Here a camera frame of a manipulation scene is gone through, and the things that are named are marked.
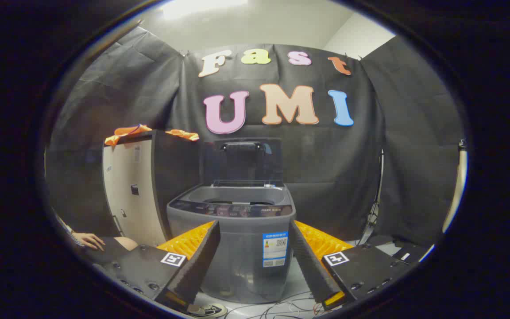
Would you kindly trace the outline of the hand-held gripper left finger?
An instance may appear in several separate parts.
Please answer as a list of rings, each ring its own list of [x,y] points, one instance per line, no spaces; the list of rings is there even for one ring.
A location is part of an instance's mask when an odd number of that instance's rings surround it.
[[[158,247],[140,245],[103,263],[100,272],[149,303],[184,313],[196,300],[219,243],[220,224],[212,220]]]

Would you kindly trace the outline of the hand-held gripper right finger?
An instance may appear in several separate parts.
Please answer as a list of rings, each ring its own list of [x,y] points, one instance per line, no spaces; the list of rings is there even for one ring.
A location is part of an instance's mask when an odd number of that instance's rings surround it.
[[[352,246],[296,220],[289,225],[289,244],[314,301],[326,311],[368,299],[411,270],[373,245]]]

